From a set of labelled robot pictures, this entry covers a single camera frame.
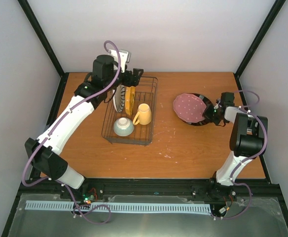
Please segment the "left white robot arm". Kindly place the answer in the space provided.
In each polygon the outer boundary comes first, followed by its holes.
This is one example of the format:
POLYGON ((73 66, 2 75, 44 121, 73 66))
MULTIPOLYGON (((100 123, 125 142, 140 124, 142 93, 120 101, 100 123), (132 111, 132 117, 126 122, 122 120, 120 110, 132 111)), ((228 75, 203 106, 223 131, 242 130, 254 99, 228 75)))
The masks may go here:
POLYGON ((71 187, 72 194, 79 199, 89 193, 85 177, 71 168, 60 154, 74 131, 107 98, 109 91, 116 91, 120 85, 139 84, 144 71, 127 70, 129 61, 130 52, 126 50, 110 50, 107 55, 97 56, 93 71, 86 75, 60 116, 38 138, 25 142, 28 164, 51 180, 71 187))

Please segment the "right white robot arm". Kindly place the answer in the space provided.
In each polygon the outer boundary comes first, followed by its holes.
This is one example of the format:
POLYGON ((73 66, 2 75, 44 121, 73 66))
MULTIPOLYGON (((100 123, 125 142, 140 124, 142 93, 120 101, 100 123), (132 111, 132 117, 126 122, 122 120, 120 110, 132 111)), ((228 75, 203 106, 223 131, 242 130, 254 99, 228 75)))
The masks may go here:
POLYGON ((219 125, 233 123, 229 140, 230 154, 223 166, 209 179, 206 194, 212 200, 222 200, 232 194, 232 186, 244 167, 262 155, 267 146, 268 118, 251 113, 248 106, 236 106, 233 92, 223 92, 214 105, 200 96, 206 108, 206 122, 219 125))

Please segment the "white blue striped plate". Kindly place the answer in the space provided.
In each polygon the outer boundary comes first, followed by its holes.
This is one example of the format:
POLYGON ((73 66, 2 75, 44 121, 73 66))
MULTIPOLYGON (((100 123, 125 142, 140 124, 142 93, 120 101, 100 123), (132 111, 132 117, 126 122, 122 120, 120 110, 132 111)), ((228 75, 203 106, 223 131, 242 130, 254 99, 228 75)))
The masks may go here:
POLYGON ((123 85, 119 85, 113 91, 113 105, 117 113, 121 113, 124 109, 125 92, 126 92, 126 88, 123 85))

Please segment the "pink polka dot plate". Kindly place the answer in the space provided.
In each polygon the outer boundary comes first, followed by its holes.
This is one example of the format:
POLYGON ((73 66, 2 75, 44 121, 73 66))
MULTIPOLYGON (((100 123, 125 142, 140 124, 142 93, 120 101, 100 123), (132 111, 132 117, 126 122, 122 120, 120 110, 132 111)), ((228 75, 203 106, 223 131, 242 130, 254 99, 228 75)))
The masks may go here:
POLYGON ((178 95, 173 101, 173 109, 176 115, 186 123, 198 123, 205 119, 203 112, 206 109, 206 104, 194 94, 178 95))

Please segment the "black bottom plate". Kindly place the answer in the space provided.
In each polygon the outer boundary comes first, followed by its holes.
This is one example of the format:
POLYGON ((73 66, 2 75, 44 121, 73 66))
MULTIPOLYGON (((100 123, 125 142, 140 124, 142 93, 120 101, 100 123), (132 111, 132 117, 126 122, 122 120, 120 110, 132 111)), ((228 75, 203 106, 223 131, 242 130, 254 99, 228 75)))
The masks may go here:
MULTIPOLYGON (((213 105, 212 102, 208 98, 204 97, 203 95, 197 94, 197 93, 192 93, 192 94, 200 97, 203 100, 203 102, 206 104, 206 107, 209 106, 209 105, 213 105)), ((203 125, 206 125, 208 123, 211 123, 211 122, 209 122, 208 120, 204 119, 203 121, 198 122, 198 123, 187 123, 187 124, 190 124, 190 125, 193 125, 193 126, 203 126, 203 125)))

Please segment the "yellow ceramic mug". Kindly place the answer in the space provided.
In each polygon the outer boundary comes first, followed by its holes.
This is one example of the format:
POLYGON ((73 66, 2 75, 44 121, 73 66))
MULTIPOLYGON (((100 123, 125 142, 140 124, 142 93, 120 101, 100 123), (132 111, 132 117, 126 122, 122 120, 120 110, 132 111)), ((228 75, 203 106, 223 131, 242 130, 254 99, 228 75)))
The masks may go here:
POLYGON ((137 113, 133 119, 133 125, 148 125, 151 122, 152 112, 148 104, 142 103, 138 106, 137 113))

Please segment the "yellow scalloped plate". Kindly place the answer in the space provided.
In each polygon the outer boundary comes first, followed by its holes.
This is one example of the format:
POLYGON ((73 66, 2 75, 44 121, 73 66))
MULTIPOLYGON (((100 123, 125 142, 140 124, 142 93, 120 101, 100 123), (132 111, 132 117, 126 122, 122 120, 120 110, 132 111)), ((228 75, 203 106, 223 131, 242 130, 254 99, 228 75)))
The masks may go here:
POLYGON ((126 87, 124 109, 126 114, 129 116, 131 116, 133 113, 134 101, 135 101, 135 87, 134 86, 126 87))

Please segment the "light green ceramic bowl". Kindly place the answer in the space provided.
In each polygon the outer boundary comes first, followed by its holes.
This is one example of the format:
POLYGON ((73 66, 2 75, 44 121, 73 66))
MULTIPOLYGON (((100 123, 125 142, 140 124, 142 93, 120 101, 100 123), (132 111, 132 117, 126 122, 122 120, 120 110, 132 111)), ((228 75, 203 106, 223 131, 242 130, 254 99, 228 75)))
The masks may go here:
POLYGON ((113 130, 116 135, 126 137, 134 131, 134 125, 129 118, 121 117, 115 121, 113 130))

